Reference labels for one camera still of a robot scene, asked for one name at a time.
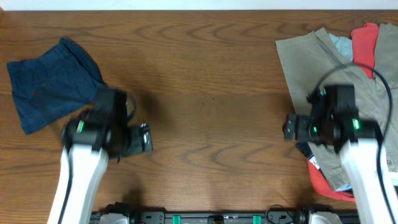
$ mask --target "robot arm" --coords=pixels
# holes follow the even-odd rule
[[[74,144],[63,150],[61,173],[48,223],[87,224],[109,156],[104,149]]]
[[[392,223],[376,169],[378,143],[375,139],[347,141],[340,150],[341,165],[353,186],[361,223]],[[386,150],[381,152],[381,169],[389,204],[397,220],[398,200],[387,168]]]
[[[93,109],[64,127],[60,179],[48,224],[88,224],[109,159],[152,151],[148,125],[127,126],[126,99],[119,90],[99,90]]]
[[[380,162],[387,200],[376,165],[382,133],[376,121],[359,118],[354,86],[329,85],[322,91],[316,89],[308,102],[312,104],[310,116],[288,115],[285,139],[292,140],[295,134],[298,141],[333,145],[353,186],[361,223],[394,223],[398,200],[389,178],[384,146]]]

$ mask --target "clothing label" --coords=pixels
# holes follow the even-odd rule
[[[317,159],[315,158],[315,156],[312,156],[311,158],[308,159],[318,170],[320,169]]]

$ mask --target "wooden table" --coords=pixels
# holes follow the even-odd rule
[[[0,15],[0,223],[45,223],[62,146],[55,126],[26,136],[6,63],[37,58],[68,36],[110,85],[138,100],[152,154],[111,161],[95,207],[129,202],[166,210],[265,210],[326,203],[306,158],[284,142],[293,113],[275,40],[325,27],[349,36],[367,21],[397,24],[394,11],[101,11]]]

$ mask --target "beige cloth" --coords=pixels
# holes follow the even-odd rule
[[[394,98],[398,99],[398,76],[395,75],[395,73],[398,74],[398,63],[394,62],[398,56],[398,45],[393,43],[397,40],[398,28],[390,24],[382,24],[377,40],[375,59],[376,69],[391,84],[397,85],[396,91],[394,91],[393,85],[391,87],[394,89]],[[313,91],[319,79],[327,71],[350,61],[337,51],[324,28],[301,37],[278,40],[276,45],[295,112],[309,115],[311,105],[307,103],[306,95]],[[332,74],[324,81],[323,85],[335,83],[353,83],[359,117],[376,119],[381,125],[381,129],[384,129],[388,101],[386,90],[378,78],[369,79],[362,68],[349,67]],[[393,172],[397,171],[395,164],[398,164],[397,122],[393,122],[390,126],[385,143],[387,159],[390,160],[389,170]],[[333,190],[338,190],[349,183],[333,147],[326,149],[324,146],[316,146],[311,143],[309,145]]]

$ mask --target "dark blue cloth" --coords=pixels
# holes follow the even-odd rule
[[[9,62],[7,69],[26,134],[94,101],[97,89],[106,88],[93,59],[66,38],[38,59]]]

